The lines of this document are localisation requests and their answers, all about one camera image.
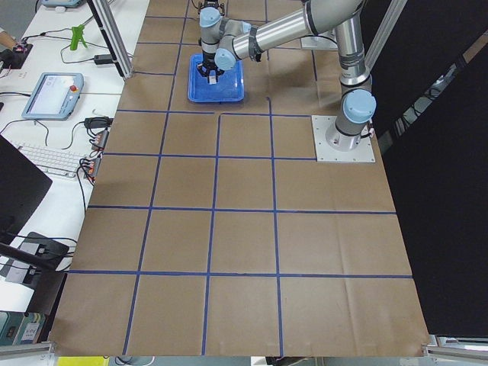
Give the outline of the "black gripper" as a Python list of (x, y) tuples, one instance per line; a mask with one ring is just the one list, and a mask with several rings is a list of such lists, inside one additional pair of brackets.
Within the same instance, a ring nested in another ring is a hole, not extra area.
[(203, 0), (198, 2), (199, 9), (209, 8), (209, 7), (216, 8), (216, 9), (224, 9), (225, 4), (218, 0)]
[(217, 83), (219, 81), (219, 77), (223, 74), (223, 70), (219, 69), (215, 64), (207, 65), (205, 63), (198, 63), (197, 64), (197, 71), (206, 80), (207, 80), (209, 75), (214, 75), (214, 82), (215, 83)]

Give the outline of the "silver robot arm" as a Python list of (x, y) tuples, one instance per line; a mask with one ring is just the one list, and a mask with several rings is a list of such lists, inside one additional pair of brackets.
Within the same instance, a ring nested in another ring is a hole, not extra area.
[(228, 18), (218, 1), (197, 6), (202, 61), (197, 71), (207, 80), (218, 80), (240, 60), (260, 62), (262, 55), (293, 40), (308, 50), (308, 40), (335, 44), (341, 75), (341, 104), (326, 141), (335, 150), (349, 152), (367, 138), (364, 128), (377, 102), (372, 94), (371, 71), (365, 61), (360, 15), (363, 1), (304, 1), (300, 9), (263, 25)]

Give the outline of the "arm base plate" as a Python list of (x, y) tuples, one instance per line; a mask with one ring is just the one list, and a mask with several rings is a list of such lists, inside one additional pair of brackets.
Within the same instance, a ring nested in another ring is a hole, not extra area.
[(300, 44), (306, 50), (332, 50), (337, 51), (336, 39), (331, 36), (307, 36), (300, 39)]
[(312, 115), (311, 121), (317, 162), (375, 163), (367, 125), (357, 136), (346, 136), (336, 129), (336, 116)]

